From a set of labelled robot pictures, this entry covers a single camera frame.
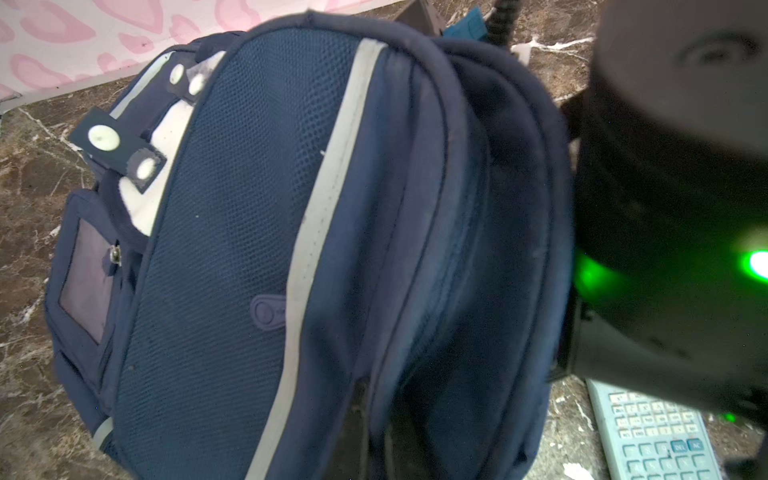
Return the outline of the navy blue student backpack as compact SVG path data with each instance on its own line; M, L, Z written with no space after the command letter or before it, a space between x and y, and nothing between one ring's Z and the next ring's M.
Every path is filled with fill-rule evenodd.
M488 43L307 12L170 48L73 129L55 371L137 479L323 479L367 378L431 479L521 479L571 285L565 121Z

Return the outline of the light blue calculator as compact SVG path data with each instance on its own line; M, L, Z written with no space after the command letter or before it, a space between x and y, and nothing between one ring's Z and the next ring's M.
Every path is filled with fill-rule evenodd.
M586 385L611 478L722 477L698 411L602 382Z

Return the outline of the light blue pencil pouch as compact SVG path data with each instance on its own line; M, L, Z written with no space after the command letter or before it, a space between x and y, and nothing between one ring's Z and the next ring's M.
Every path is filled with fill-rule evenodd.
M484 16L478 7L471 9L461 20L443 31L447 38L486 41L488 29Z

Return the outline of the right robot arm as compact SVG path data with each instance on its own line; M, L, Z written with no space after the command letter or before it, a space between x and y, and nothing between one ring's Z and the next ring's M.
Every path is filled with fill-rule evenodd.
M578 376L767 424L767 5L608 1L579 139Z

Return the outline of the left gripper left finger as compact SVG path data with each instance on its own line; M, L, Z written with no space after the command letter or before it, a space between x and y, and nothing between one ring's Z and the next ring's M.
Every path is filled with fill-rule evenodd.
M367 378L355 383L347 413L323 478L360 480L368 477L368 386Z

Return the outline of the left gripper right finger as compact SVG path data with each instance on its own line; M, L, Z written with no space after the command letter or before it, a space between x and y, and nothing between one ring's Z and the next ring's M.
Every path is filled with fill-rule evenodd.
M384 464L390 480L432 478L411 411L402 397L395 399L385 431Z

